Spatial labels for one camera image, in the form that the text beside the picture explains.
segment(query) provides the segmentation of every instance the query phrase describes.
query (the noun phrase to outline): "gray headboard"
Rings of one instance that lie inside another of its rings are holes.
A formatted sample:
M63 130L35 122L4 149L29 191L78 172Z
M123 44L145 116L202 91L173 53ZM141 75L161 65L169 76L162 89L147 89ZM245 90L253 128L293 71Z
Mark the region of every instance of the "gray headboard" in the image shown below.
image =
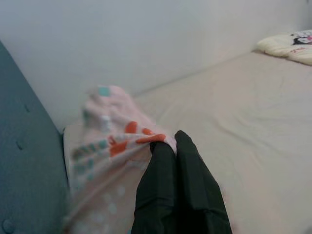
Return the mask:
M59 234L67 191L61 135L0 42L0 234Z

